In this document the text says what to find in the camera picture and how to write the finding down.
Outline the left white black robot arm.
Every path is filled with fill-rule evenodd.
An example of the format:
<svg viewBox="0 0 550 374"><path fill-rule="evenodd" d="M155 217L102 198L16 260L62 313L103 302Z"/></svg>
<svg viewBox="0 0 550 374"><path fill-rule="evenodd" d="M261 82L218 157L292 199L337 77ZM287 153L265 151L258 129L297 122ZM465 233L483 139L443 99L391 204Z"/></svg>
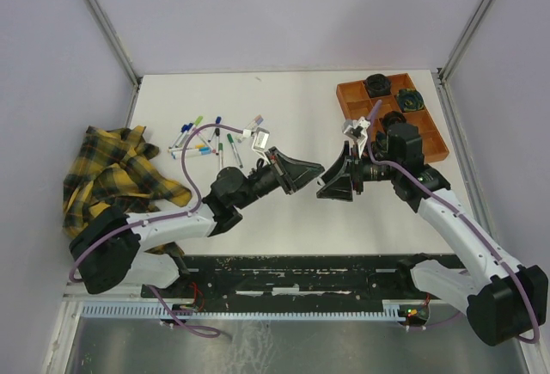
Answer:
<svg viewBox="0 0 550 374"><path fill-rule="evenodd" d="M249 175L236 167L221 169L196 208L124 213L109 207L70 243L76 265L70 279L84 284L90 295L130 283L182 296L190 286L189 274L174 255L154 254L154 248L225 233L241 221L241 209L278 188L296 193L323 171L319 163L290 158L272 147Z"/></svg>

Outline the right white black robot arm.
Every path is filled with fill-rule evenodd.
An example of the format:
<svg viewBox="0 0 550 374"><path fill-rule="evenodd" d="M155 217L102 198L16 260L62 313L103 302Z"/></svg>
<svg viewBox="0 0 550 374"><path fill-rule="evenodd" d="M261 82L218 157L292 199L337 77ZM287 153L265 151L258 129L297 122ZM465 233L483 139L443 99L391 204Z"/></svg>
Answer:
<svg viewBox="0 0 550 374"><path fill-rule="evenodd" d="M317 198L351 201L366 181L390 181L395 194L438 232L464 266L453 271L417 254L395 274L395 290L403 297L422 291L443 300L489 346L512 338L538 343L547 317L547 275L507 253L464 210L449 182L425 163L418 128L391 125L382 158L372 150L368 120L347 120L342 132L348 139L320 178Z"/></svg>

